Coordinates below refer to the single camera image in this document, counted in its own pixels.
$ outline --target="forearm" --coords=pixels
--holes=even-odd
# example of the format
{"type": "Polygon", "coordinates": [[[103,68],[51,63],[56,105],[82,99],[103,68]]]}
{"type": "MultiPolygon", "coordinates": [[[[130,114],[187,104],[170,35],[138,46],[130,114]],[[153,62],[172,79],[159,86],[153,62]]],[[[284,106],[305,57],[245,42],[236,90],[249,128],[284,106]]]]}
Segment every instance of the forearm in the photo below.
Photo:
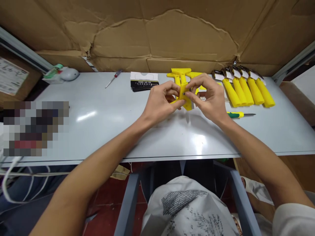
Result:
{"type": "Polygon", "coordinates": [[[78,165],[60,184],[31,235],[81,234],[93,193],[150,127],[148,122],[138,119],[78,165]]]}
{"type": "Polygon", "coordinates": [[[78,165],[62,182],[55,195],[90,198],[150,127],[149,122],[139,118],[78,165]]]}
{"type": "Polygon", "coordinates": [[[288,202],[314,207],[290,169],[267,145],[230,118],[219,122],[218,126],[265,184],[276,207],[288,202]]]}

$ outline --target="left hand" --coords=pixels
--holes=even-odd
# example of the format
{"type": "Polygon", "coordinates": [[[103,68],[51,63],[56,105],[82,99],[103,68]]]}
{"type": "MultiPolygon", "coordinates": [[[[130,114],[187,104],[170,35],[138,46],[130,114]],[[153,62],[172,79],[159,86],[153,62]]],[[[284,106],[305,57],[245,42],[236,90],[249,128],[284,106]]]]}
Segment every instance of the left hand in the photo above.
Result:
{"type": "Polygon", "coordinates": [[[180,110],[180,107],[185,104],[185,100],[175,101],[173,95],[179,97],[180,87],[173,81],[167,81],[166,83],[156,85],[150,90],[149,98],[145,109],[140,118],[148,121],[151,126],[165,120],[176,109],[180,110]]]}

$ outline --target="white table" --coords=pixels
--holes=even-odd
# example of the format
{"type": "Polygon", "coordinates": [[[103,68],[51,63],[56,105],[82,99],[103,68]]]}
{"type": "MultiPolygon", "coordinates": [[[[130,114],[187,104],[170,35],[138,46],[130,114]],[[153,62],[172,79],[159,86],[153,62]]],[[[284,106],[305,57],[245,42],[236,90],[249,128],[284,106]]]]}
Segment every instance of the white table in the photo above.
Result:
{"type": "MultiPolygon", "coordinates": [[[[130,73],[121,73],[105,86],[113,72],[81,73],[74,81],[49,85],[36,101],[69,101],[64,133],[47,149],[47,156],[23,157],[20,166],[79,164],[103,144],[130,126],[142,113],[149,91],[132,92],[130,73]]],[[[158,75],[160,84],[171,78],[158,75]]],[[[315,154],[315,132],[271,78],[267,88],[276,106],[231,108],[227,111],[256,113],[235,119],[247,131],[268,145],[277,155],[315,154]]],[[[198,108],[176,111],[149,130],[123,162],[213,159],[240,157],[223,132],[207,120],[198,108]]],[[[8,166],[12,158],[5,160],[8,166]]]]}

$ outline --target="white mouse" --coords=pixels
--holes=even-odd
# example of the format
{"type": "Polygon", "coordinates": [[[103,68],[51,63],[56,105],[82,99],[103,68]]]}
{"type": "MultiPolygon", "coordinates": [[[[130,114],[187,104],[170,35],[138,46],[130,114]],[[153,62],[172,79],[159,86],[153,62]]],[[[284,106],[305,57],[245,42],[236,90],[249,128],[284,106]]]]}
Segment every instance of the white mouse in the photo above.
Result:
{"type": "Polygon", "coordinates": [[[76,69],[67,68],[61,74],[60,77],[66,81],[75,80],[79,76],[79,72],[76,69]]]}

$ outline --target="torn cardboard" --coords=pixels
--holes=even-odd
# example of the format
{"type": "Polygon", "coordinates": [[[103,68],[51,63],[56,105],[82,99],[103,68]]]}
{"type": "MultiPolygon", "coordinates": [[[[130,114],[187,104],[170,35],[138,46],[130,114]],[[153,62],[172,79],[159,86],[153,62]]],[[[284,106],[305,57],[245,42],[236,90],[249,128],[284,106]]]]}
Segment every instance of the torn cardboard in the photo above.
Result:
{"type": "Polygon", "coordinates": [[[118,71],[123,69],[124,72],[150,72],[146,58],[105,58],[96,57],[89,61],[98,71],[118,71]]]}
{"type": "Polygon", "coordinates": [[[0,25],[34,50],[79,49],[37,1],[1,1],[0,25]]]}
{"type": "Polygon", "coordinates": [[[285,65],[315,40],[314,11],[313,0],[277,0],[239,61],[285,65]]]}
{"type": "Polygon", "coordinates": [[[237,66],[245,66],[253,71],[258,72],[263,76],[273,76],[277,71],[279,71],[284,65],[263,65],[263,64],[247,64],[247,63],[237,63],[237,66]]]}
{"type": "Polygon", "coordinates": [[[58,63],[78,70],[79,72],[94,72],[94,70],[82,58],[85,56],[81,51],[37,51],[38,55],[43,57],[52,65],[58,63]]]}
{"type": "Polygon", "coordinates": [[[4,0],[0,24],[35,50],[82,51],[101,71],[237,58],[271,75],[315,40],[313,0],[4,0]]]}
{"type": "Polygon", "coordinates": [[[221,70],[227,66],[224,62],[184,61],[165,58],[149,58],[147,62],[150,72],[155,73],[170,73],[171,68],[191,68],[191,71],[194,72],[210,74],[214,69],[221,70]]]}

